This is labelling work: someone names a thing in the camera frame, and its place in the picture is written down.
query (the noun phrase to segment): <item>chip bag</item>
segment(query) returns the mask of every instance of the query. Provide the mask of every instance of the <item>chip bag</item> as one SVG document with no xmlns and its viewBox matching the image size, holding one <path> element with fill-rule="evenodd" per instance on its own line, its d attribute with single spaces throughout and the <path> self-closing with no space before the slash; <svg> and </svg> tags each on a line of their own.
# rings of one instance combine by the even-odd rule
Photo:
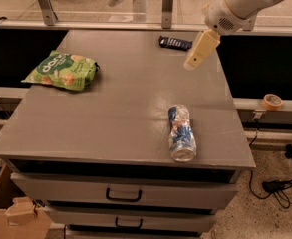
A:
<svg viewBox="0 0 292 239">
<path fill-rule="evenodd" d="M 81 91 L 92 82 L 98 68 L 92 59 L 52 51 L 22 82 Z"/>
</svg>

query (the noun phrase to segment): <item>cardboard box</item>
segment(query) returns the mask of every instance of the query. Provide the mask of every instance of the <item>cardboard box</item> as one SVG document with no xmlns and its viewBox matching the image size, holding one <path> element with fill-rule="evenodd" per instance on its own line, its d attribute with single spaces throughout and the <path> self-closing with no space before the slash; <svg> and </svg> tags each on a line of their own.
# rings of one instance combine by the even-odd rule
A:
<svg viewBox="0 0 292 239">
<path fill-rule="evenodd" d="M 51 219 L 10 180 L 10 174 L 4 165 L 0 171 L 0 239 L 45 239 Z"/>
</svg>

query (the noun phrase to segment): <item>floor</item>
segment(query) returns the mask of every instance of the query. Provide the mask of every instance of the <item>floor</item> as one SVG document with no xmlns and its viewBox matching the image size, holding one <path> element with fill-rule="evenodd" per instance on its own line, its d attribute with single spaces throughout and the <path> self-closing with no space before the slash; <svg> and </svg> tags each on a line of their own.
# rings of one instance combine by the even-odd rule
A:
<svg viewBox="0 0 292 239">
<path fill-rule="evenodd" d="M 149 1 L 148 20 L 160 22 L 161 0 Z M 202 23 L 199 10 L 207 1 L 176 0 L 173 22 Z M 124 22 L 130 21 L 132 16 L 131 0 L 125 0 L 115 8 L 107 7 L 106 0 L 51 0 L 51 2 L 60 20 Z M 0 0 L 0 16 L 8 16 L 14 20 L 40 21 L 42 19 L 36 0 Z M 260 14 L 258 23 L 260 25 L 292 25 L 292 0 L 264 10 Z M 4 124 L 5 122 L 0 120 L 0 129 Z M 253 134 L 247 132 L 246 135 L 250 141 Z M 286 137 L 277 137 L 277 132 L 276 134 L 264 132 L 264 137 L 261 140 L 257 139 L 252 145 L 257 165 L 253 173 L 252 189 L 258 195 L 266 195 L 261 184 L 263 181 L 292 179 L 292 161 L 284 155 L 285 145 L 292 144 L 292 132 L 284 135 Z M 265 200 L 256 198 L 249 189 L 250 175 L 250 172 L 242 174 L 238 181 L 238 194 L 225 210 L 216 214 L 216 225 L 209 233 L 202 235 L 203 239 L 292 238 L 292 206 L 288 209 L 283 208 L 273 195 Z M 292 188 L 286 193 L 292 199 Z M 47 236 L 47 239 L 60 238 L 63 238 L 61 230 L 50 231 Z"/>
</svg>

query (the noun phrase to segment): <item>black panel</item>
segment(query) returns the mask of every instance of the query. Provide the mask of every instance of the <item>black panel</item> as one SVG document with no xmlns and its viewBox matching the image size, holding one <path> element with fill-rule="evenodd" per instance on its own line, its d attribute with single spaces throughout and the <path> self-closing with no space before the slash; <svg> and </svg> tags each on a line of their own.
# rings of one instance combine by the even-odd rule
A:
<svg viewBox="0 0 292 239">
<path fill-rule="evenodd" d="M 25 173 L 228 183 L 234 170 L 9 159 Z"/>
<path fill-rule="evenodd" d="M 192 209 L 177 207 L 156 207 L 142 205 L 122 205 L 122 204 L 100 204 L 87 202 L 66 202 L 66 201 L 48 201 L 50 206 L 87 208 L 87 209 L 109 209 L 126 211 L 148 211 L 148 212 L 169 212 L 169 213 L 188 213 L 197 215 L 210 215 L 211 209 Z"/>
<path fill-rule="evenodd" d="M 292 100 L 292 37 L 225 36 L 217 51 L 235 98 Z"/>
<path fill-rule="evenodd" d="M 91 231 L 91 232 L 106 232 L 106 233 L 131 233 L 141 235 L 160 235 L 169 238 L 169 236 L 184 236 L 184 237 L 199 237 L 200 234 L 197 232 L 182 232 L 182 231 L 164 231 L 164 230 L 145 230 L 145 229 L 124 229 L 124 228 L 110 228 L 110 227 L 94 227 L 94 226 L 81 226 L 81 225 L 69 225 L 73 231 Z"/>
<path fill-rule="evenodd" d="M 261 128 L 261 130 L 265 129 L 276 129 L 276 130 L 292 130 L 291 123 L 263 123 L 261 122 L 259 125 L 255 122 L 243 122 L 244 128 Z"/>
<path fill-rule="evenodd" d="M 0 29 L 0 86 L 29 87 L 20 81 L 59 46 L 67 32 Z"/>
</svg>

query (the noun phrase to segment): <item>drawer handle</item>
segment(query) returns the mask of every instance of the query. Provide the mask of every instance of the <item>drawer handle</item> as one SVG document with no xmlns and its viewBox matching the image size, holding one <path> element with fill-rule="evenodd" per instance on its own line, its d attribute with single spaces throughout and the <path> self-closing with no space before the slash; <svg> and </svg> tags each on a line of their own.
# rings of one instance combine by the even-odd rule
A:
<svg viewBox="0 0 292 239">
<path fill-rule="evenodd" d="M 138 191 L 138 196 L 137 196 L 137 198 L 133 198 L 133 199 L 115 198 L 115 197 L 111 197 L 111 196 L 110 196 L 110 189 L 107 188 L 107 191 L 106 191 L 106 198 L 107 198 L 107 200 L 109 200 L 109 201 L 135 203 L 135 202 L 138 202 L 140 199 L 142 199 L 142 194 L 143 194 L 143 192 L 142 192 L 141 190 L 139 190 L 139 191 Z"/>
<path fill-rule="evenodd" d="M 142 219 L 140 219 L 139 225 L 137 225 L 137 226 L 123 226 L 123 225 L 119 225 L 118 224 L 118 221 L 119 221 L 119 218 L 116 217 L 116 221 L 115 221 L 116 227 L 119 227 L 119 228 L 134 228 L 134 229 L 136 229 L 136 228 L 142 228 L 143 222 L 144 222 Z"/>
</svg>

